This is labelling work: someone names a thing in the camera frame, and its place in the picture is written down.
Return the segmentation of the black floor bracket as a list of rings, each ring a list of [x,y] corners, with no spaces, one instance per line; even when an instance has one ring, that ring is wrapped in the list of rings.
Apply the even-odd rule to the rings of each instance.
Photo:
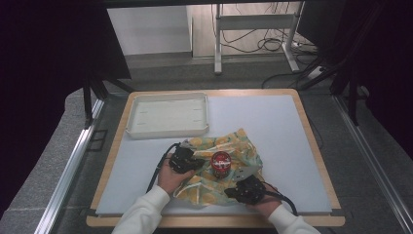
[[[97,130],[94,131],[92,137],[89,141],[89,145],[87,147],[88,151],[91,152],[98,152],[101,151],[107,136],[107,130]]]

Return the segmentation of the white metal desk frame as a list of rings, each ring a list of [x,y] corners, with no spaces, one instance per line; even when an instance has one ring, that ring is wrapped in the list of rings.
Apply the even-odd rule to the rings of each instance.
[[[246,15],[226,16],[221,14],[221,4],[216,5],[215,13],[215,48],[214,48],[214,73],[222,73],[221,32],[223,30],[249,30],[249,29],[288,29],[288,36],[282,42],[282,50],[293,73],[299,67],[291,52],[292,41],[300,20],[304,1],[292,14],[283,15]]]

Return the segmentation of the white wall panel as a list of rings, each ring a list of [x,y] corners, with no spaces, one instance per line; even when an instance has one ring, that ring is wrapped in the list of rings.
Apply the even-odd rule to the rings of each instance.
[[[192,20],[186,6],[107,10],[125,56],[192,51]]]

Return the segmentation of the yellow green patterned drawstring bag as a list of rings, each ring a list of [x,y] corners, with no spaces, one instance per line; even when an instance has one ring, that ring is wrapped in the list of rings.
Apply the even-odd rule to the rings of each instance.
[[[205,160],[204,165],[173,192],[174,198],[192,205],[205,207],[236,204],[235,199],[224,193],[225,189],[236,186],[233,181],[235,170],[238,167],[263,166],[256,147],[243,129],[220,137],[193,137],[184,143],[194,151],[196,159]],[[212,155],[218,151],[228,153],[232,160],[230,172],[224,178],[216,177],[210,164]]]

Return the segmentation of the dark curtain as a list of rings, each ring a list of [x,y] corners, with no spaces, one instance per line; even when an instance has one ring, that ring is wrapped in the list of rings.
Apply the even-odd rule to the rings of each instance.
[[[298,33],[368,92],[373,116],[413,159],[413,0],[306,0]]]
[[[71,93],[129,69],[105,0],[0,0],[0,218]]]

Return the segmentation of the white plastic tray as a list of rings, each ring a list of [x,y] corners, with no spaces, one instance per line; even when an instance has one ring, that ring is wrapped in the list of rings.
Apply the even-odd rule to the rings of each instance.
[[[131,104],[126,132],[132,139],[197,137],[208,132],[207,95],[139,95]]]

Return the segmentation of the wooden table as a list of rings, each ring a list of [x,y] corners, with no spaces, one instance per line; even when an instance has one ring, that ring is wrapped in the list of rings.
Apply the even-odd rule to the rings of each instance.
[[[100,178],[100,182],[98,184],[97,190],[94,195],[94,199],[92,202],[93,213],[89,214],[87,217],[87,224],[89,226],[91,227],[113,227],[116,225],[116,223],[120,219],[120,215],[100,215],[97,213],[96,208],[97,208],[98,202],[101,199],[104,188],[108,182],[108,178],[110,177],[110,173],[114,166],[116,154],[120,148],[120,143],[122,140],[121,130],[125,128],[128,123],[128,115],[131,111],[131,101],[133,98],[139,95],[161,95],[161,94],[166,94],[166,93],[165,92],[134,92],[130,94],[130,96],[128,97],[125,110],[123,112],[118,130],[116,132],[112,147],[110,149],[108,159],[106,161],[102,176]],[[315,150],[315,153],[316,153],[315,160],[318,165],[319,173],[323,181],[323,184],[326,188],[329,201],[332,205],[332,211],[329,214],[300,214],[300,215],[302,215],[307,222],[309,222],[310,224],[314,226],[339,227],[345,223],[346,218],[345,218],[344,212],[341,209],[340,203],[338,201],[332,182],[330,180],[328,171],[325,167],[325,164],[319,152],[319,146],[317,144],[314,131],[311,128],[311,125],[307,117],[307,114],[304,110],[302,101],[296,91],[292,89],[217,90],[217,91],[207,91],[206,95],[212,96],[212,97],[249,97],[249,96],[280,96],[280,95],[292,96],[295,102],[296,108],[298,109],[300,119],[302,121],[307,138],[309,140],[309,143],[311,147],[313,147]]]

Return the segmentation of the person's right hand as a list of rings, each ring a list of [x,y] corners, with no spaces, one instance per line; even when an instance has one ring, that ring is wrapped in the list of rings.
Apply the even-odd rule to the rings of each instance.
[[[268,218],[272,214],[272,212],[281,204],[282,201],[279,198],[265,195],[259,203],[253,205],[252,207],[264,217]]]

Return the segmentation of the person's left hand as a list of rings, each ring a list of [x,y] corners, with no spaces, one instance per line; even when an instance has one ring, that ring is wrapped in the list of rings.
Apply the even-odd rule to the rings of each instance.
[[[169,165],[169,157],[167,157],[162,167],[160,168],[158,175],[158,186],[163,188],[168,194],[172,194],[176,188],[178,188],[181,183],[191,178],[195,172],[193,170],[188,171],[184,174],[179,174],[175,172]]]

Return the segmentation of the red can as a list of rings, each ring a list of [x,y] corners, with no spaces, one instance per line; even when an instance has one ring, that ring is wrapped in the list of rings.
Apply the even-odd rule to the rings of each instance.
[[[215,152],[210,159],[210,165],[212,168],[212,173],[215,177],[224,178],[231,171],[231,156],[224,151]]]

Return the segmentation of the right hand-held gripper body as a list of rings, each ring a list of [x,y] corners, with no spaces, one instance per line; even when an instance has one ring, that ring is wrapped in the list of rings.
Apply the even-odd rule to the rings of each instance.
[[[238,167],[233,176],[238,192],[241,195],[240,203],[255,205],[264,197],[265,186],[255,176],[260,166]]]

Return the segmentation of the aluminium rail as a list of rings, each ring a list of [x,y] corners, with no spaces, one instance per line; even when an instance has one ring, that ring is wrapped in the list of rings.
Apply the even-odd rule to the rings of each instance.
[[[337,105],[337,108],[352,135],[359,152],[366,162],[370,172],[373,174],[381,192],[389,203],[395,218],[400,224],[404,234],[413,234],[413,215],[410,213],[405,202],[401,198],[399,192],[391,183],[389,177],[385,173],[382,165],[373,152],[370,144],[366,140],[359,126],[357,126],[348,114],[348,108],[344,101],[339,97],[333,96],[332,99]]]
[[[76,144],[68,158],[61,177],[56,185],[56,189],[47,205],[43,215],[37,225],[34,234],[50,234],[56,222],[56,218],[62,207],[63,201],[71,186],[72,180],[76,175],[78,167],[86,152],[88,143],[96,126],[96,119],[99,117],[101,109],[105,104],[104,100],[97,100],[92,108],[92,123],[83,129],[77,138]]]

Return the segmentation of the white table mat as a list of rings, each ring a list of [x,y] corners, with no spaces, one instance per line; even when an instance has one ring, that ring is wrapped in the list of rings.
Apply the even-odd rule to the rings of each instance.
[[[198,137],[223,137],[239,129],[257,149],[262,175],[292,200],[301,215],[329,214],[332,205],[321,179],[293,97],[207,96],[209,130]],[[145,194],[162,155],[175,138],[132,139],[121,130],[120,148],[96,211],[99,215],[122,215]]]

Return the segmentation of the white power strip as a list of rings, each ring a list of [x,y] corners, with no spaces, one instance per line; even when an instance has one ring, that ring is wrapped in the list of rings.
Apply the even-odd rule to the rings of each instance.
[[[318,77],[319,75],[321,75],[324,70],[325,70],[324,66],[317,66],[313,71],[310,72],[310,74],[308,75],[308,78],[310,80],[313,80],[316,77]]]

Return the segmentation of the black metal stand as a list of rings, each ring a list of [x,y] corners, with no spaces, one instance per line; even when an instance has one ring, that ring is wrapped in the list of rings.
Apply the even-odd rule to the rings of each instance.
[[[344,58],[331,68],[323,71],[320,75],[316,76],[311,81],[300,85],[299,91],[307,90],[313,87],[315,84],[335,75],[332,84],[329,87],[329,91],[332,95],[341,95],[345,88],[349,88],[348,94],[348,116],[351,121],[357,126],[357,70],[355,67],[355,60],[353,58]]]
[[[132,93],[133,88],[122,81],[115,78],[105,78],[105,81],[115,85],[116,87],[126,91],[127,93]],[[92,107],[92,94],[94,94],[99,100],[105,100],[108,97],[108,91],[103,83],[103,80],[90,75],[84,80],[83,84],[83,94],[84,94],[84,108],[85,108],[85,129],[88,129],[94,120],[93,117],[93,107]]]

